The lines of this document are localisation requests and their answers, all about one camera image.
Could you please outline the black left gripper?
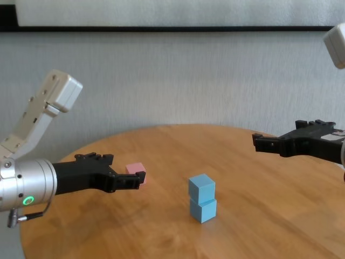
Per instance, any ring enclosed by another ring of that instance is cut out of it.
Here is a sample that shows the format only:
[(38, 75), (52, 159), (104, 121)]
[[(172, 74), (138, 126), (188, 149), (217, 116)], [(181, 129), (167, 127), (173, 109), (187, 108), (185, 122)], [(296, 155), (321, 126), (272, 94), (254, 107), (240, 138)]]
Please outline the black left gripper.
[(106, 193), (117, 190), (139, 189), (146, 179), (146, 172), (115, 174), (112, 165), (114, 155), (76, 154), (75, 161), (54, 163), (57, 176), (56, 195), (98, 189)]

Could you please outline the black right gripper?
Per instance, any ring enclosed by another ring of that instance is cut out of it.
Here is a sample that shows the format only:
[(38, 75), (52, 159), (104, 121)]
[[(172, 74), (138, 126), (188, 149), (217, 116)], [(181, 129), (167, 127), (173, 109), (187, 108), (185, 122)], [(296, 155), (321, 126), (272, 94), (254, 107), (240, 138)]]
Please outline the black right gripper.
[(286, 158), (307, 155), (341, 164), (344, 130), (335, 126), (335, 122), (296, 120), (296, 129), (281, 138), (254, 133), (252, 140), (256, 152), (279, 154)]

